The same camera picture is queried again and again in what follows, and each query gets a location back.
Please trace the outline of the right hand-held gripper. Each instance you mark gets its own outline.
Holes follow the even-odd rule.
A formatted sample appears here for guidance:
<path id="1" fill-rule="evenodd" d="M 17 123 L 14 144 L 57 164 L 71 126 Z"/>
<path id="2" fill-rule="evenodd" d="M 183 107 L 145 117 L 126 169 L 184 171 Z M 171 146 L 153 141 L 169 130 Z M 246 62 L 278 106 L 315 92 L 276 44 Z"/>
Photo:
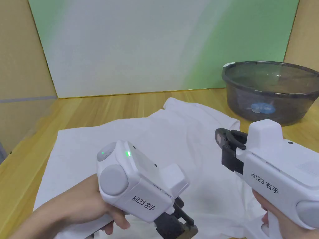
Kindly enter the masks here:
<path id="1" fill-rule="evenodd" d="M 284 139 L 281 125 L 270 119 L 252 123 L 248 133 L 225 128 L 215 130 L 222 149 L 222 164 L 235 172 L 295 224 L 319 228 L 319 155 Z M 283 239 L 277 217 L 245 224 L 245 238 Z"/>

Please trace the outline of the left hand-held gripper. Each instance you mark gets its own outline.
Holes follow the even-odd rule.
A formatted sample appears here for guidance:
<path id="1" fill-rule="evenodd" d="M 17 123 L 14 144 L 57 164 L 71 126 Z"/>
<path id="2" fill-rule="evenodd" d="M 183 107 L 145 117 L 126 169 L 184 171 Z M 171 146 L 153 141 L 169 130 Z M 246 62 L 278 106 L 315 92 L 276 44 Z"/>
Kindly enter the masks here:
<path id="1" fill-rule="evenodd" d="M 117 141 L 97 153 L 97 178 L 102 199 L 146 223 L 154 223 L 163 239 L 192 239 L 194 220 L 182 208 L 189 187 L 186 173 L 173 163 L 159 168 L 132 143 Z"/>

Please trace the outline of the person's right hand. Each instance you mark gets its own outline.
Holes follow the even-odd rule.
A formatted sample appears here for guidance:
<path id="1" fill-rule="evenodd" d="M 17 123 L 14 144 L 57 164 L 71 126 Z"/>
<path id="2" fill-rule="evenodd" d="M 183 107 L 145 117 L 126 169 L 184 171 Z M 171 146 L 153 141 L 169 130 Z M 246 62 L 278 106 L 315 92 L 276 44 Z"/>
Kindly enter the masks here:
<path id="1" fill-rule="evenodd" d="M 318 239 L 319 232 L 317 230 L 308 230 L 300 227 L 286 217 L 280 210 L 274 207 L 274 205 L 272 205 L 269 201 L 258 194 L 254 189 L 252 189 L 252 192 L 261 207 L 267 211 L 262 217 L 262 222 L 264 224 L 268 224 L 269 213 L 271 212 L 274 214 L 278 219 L 279 229 L 283 239 Z"/>

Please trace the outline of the person's left hand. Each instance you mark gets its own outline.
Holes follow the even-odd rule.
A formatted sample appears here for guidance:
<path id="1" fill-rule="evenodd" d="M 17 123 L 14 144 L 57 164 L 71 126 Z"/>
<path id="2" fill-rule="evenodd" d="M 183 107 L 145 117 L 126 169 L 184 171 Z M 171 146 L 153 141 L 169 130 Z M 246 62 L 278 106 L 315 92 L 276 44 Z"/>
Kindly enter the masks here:
<path id="1" fill-rule="evenodd" d="M 113 233 L 114 224 L 124 230 L 130 227 L 124 212 L 102 199 L 96 174 L 59 195 L 57 203 L 62 207 L 62 221 L 66 226 L 88 223 L 108 214 L 113 220 L 102 227 L 106 234 Z"/>

